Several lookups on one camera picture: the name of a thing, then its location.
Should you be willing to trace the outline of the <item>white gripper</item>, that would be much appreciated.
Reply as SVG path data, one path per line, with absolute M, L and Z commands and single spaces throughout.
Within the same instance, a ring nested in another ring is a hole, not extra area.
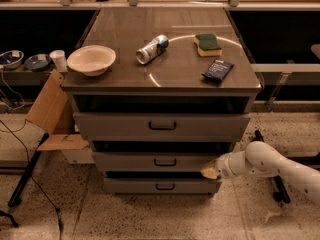
M 232 172 L 229 165 L 231 154 L 223 154 L 216 160 L 212 160 L 200 169 L 201 174 L 208 179 L 216 180 L 219 176 L 221 178 L 233 178 L 235 174 Z

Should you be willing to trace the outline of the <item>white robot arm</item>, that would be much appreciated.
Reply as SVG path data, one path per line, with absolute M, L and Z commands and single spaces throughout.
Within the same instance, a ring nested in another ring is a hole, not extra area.
M 262 141 L 254 141 L 243 151 L 225 153 L 203 165 L 201 174 L 208 179 L 280 176 L 316 204 L 320 204 L 320 172 L 280 154 Z

